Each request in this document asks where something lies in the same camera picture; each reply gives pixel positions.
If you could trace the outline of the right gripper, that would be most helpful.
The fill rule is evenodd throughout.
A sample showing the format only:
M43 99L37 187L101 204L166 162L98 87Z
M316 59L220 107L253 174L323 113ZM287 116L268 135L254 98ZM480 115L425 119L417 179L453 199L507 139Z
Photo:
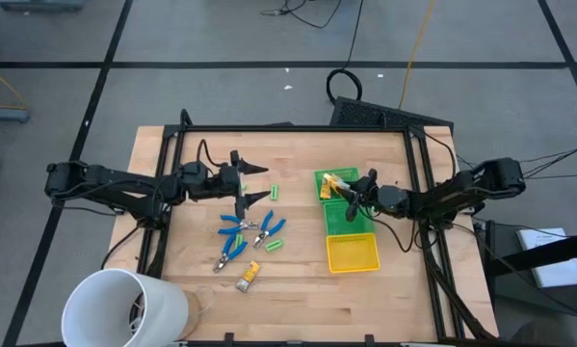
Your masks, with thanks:
M348 203L345 217L348 222L352 222L359 210L358 193L353 190L361 190L360 204L364 207L385 208L387 203L384 195L377 185L378 172L370 169L369 172L356 181L343 181L340 184L338 194Z

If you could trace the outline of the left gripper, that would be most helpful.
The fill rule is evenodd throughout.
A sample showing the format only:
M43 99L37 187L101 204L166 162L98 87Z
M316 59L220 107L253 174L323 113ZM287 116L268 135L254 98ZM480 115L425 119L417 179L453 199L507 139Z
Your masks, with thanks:
M212 188L216 198L234 197L236 217L243 220L246 211L257 201L271 194L270 191L263 191L242 196L242 185L240 174L261 174L269 169L248 163L243 159L237 150L230 152L230 165L223 163L219 171L213 176Z

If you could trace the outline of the green plastic basket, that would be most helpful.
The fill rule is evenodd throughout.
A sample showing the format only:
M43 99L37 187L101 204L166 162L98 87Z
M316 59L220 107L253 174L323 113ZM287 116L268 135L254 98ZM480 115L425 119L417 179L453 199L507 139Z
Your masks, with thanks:
M327 235L370 233L375 231L374 223L357 211L350 222L346 219L348 204L345 201L330 201L323 204Z
M330 190L330 197L328 199L323 198L321 196L323 178L325 174L335 174L339 176L344 181L357 181L359 179L359 172L357 167L345 167L345 168L336 168L336 169L328 169L328 170L317 170L314 172L314 183L316 187L316 197L320 203L334 201L334 200L341 200L342 197L339 196L333 190Z

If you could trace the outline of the yellow plastic basket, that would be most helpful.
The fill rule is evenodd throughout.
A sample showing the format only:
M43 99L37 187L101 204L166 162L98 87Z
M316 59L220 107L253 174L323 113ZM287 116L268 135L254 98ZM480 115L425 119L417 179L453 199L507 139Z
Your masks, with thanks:
M374 233L327 237L328 268L333 274L376 271L380 257Z

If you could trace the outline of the black perforated metal case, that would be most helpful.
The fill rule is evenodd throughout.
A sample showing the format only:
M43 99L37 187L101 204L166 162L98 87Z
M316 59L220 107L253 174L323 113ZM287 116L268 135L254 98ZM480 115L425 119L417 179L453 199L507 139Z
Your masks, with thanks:
M330 125L389 125L389 126L446 126L451 131L451 121L422 116L399 109L388 108L346 97L338 97Z

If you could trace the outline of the wooden lamp base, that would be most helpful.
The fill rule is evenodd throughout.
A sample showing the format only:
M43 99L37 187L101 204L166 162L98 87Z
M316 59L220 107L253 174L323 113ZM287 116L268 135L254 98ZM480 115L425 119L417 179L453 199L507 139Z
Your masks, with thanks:
M184 294L188 301L188 317L179 336L180 339L185 339L197 328L202 315L210 307L210 300L213 297L213 295L208 295L207 287L200 287L195 291L186 290Z

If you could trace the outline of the black diagonal strut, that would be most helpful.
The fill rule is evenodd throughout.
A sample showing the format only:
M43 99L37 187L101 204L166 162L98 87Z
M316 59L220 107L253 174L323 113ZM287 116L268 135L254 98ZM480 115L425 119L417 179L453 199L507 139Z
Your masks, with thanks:
M528 251L497 257L485 269L490 277L504 276L513 272L531 270L577 258L577 236L539 246Z

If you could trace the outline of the white lamp shade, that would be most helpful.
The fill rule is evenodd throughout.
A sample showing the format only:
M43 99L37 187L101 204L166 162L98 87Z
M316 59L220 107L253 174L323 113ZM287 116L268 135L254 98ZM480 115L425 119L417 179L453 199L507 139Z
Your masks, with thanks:
M181 288L122 269L84 279L62 314L67 347L166 347L181 336L189 303Z

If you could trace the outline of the white box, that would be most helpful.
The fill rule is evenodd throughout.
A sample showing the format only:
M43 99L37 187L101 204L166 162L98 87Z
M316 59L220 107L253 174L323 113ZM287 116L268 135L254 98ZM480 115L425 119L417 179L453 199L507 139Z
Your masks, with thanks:
M577 285L577 236L562 228L521 229L516 233L539 288Z

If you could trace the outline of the grey desk foot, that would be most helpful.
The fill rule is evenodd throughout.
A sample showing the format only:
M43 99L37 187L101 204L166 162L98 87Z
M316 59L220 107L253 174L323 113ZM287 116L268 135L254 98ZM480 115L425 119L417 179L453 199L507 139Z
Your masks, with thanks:
M77 12L87 0L0 0L4 11L23 12Z
M0 108L1 121L18 121L26 123L30 119L29 112L21 109Z

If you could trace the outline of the black table frame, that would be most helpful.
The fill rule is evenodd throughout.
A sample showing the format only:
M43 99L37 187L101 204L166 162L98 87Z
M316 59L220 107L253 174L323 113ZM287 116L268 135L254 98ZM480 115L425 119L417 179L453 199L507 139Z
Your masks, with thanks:
M466 217L428 252L406 254L397 243L409 235L410 222L384 218L377 230L379 270L333 274L327 266L314 172L376 168L381 183L427 189L458 168L449 129L429 126L418 135L408 128L379 126L192 125L183 128L182 142L174 133L172 125L140 127L129 170L154 174L158 167L169 169L174 157L194 160L200 140L220 159L235 149L269 169L248 178L250 190L279 185L278 201L259 201L251 215L260 218L273 209L288 221L282 232L285 247L277 254L249 250L249 258L262 268L249 292L242 293L234 282L244 261L220 273L211 269L220 246L218 216L231 203L206 200L174 209L164 278L187 290L207 284L216 291L214 305L186 338L187 347L224 346L226 333L234 333L233 347L364 346L366 334L374 336L376 346L483 347L496 342L483 266ZM454 309L428 272L435 261L452 268L458 294L491 336L455 335Z

